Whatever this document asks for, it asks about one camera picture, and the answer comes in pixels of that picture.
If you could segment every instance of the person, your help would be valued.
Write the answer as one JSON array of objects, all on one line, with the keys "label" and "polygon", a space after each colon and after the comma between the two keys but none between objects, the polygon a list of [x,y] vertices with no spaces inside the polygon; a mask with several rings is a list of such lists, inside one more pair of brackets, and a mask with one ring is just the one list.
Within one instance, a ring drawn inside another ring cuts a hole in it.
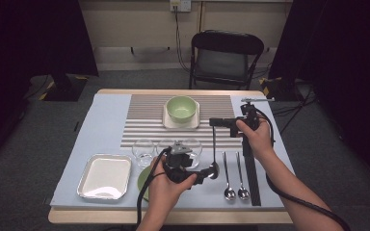
[{"label": "person", "polygon": [[[236,125],[248,137],[254,158],[264,167],[269,178],[277,188],[330,211],[327,204],[300,181],[278,158],[270,142],[269,124],[264,118],[259,119],[259,127],[255,131],[241,120],[236,121]],[[166,174],[160,174],[163,172],[165,171],[162,167],[162,162],[159,162],[154,174],[157,176],[149,185],[148,209],[143,221],[137,228],[139,231],[159,230],[163,226],[170,210],[178,201],[179,196],[189,189],[196,180],[196,176],[193,174],[180,184],[176,184]],[[325,215],[283,197],[281,201],[297,230],[343,230],[337,222]]]}]

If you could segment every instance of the glass cup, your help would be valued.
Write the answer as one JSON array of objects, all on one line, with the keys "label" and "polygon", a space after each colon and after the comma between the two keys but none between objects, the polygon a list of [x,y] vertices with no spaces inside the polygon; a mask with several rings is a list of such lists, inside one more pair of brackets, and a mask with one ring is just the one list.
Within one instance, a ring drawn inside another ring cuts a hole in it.
[{"label": "glass cup", "polygon": [[197,167],[199,165],[200,153],[202,153],[202,143],[195,139],[187,139],[183,141],[182,144],[192,149],[190,157],[193,161],[192,165],[190,167],[187,167],[187,169]]},{"label": "glass cup", "polygon": [[148,139],[141,139],[133,144],[132,152],[140,168],[148,167],[154,158],[154,143]]},{"label": "glass cup", "polygon": [[175,141],[171,139],[165,139],[165,140],[159,141],[157,144],[157,154],[159,155],[162,152],[162,150],[164,150],[165,148],[169,146],[173,146],[174,144],[175,144]]}]

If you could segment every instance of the gray carpet floor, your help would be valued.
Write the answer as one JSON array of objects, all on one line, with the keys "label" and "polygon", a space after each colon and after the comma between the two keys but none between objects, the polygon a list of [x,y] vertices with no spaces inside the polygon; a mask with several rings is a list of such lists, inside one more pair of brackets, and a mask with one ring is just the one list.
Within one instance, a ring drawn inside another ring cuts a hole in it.
[{"label": "gray carpet floor", "polygon": [[[78,102],[39,101],[44,76],[32,78],[24,117],[0,149],[0,230],[105,230],[111,225],[52,224],[45,204],[56,189],[82,124],[100,89],[187,89],[182,69],[103,71],[92,77]],[[300,85],[303,95],[308,86]],[[198,89],[234,87],[198,83]],[[260,90],[257,81],[251,90]],[[272,102],[274,112],[298,102]],[[283,128],[292,114],[276,116]],[[345,145],[323,105],[314,102],[301,109],[282,134],[297,176],[317,192],[352,230],[370,230],[370,169]],[[294,230],[292,225],[166,226],[163,230]]]}]

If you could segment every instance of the hand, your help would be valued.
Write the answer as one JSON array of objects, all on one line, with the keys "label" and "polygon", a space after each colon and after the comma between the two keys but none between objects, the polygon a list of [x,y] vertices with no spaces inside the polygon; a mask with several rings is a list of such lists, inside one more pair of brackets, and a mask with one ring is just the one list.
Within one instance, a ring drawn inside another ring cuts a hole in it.
[{"label": "hand", "polygon": [[[151,166],[155,165],[156,158],[152,160]],[[161,159],[155,169],[154,175],[165,172],[162,164],[165,157]],[[148,210],[152,213],[158,213],[160,216],[167,216],[170,210],[175,206],[179,196],[191,188],[197,179],[197,175],[189,176],[185,181],[176,184],[171,181],[166,174],[156,176],[149,184],[149,203]]]},{"label": "hand", "polygon": [[266,119],[259,119],[259,127],[255,131],[242,120],[237,120],[236,126],[248,137],[254,157],[257,160],[260,161],[267,153],[274,152],[270,141],[270,127]]}]

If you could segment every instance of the silver-rimmed tray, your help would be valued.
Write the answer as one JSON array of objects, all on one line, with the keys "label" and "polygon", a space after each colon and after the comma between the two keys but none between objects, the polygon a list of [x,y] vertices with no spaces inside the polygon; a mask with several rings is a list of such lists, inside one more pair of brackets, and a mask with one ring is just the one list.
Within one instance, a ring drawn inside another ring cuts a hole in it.
[{"label": "silver-rimmed tray", "polygon": [[175,131],[186,131],[189,129],[196,129],[199,126],[199,103],[197,103],[197,111],[195,112],[194,116],[192,116],[191,120],[189,122],[185,123],[177,123],[172,121],[170,115],[167,112],[167,104],[164,105],[164,112],[162,116],[162,124],[170,130]]},{"label": "silver-rimmed tray", "polygon": [[117,200],[127,191],[131,159],[95,154],[87,162],[77,193],[84,198]]}]

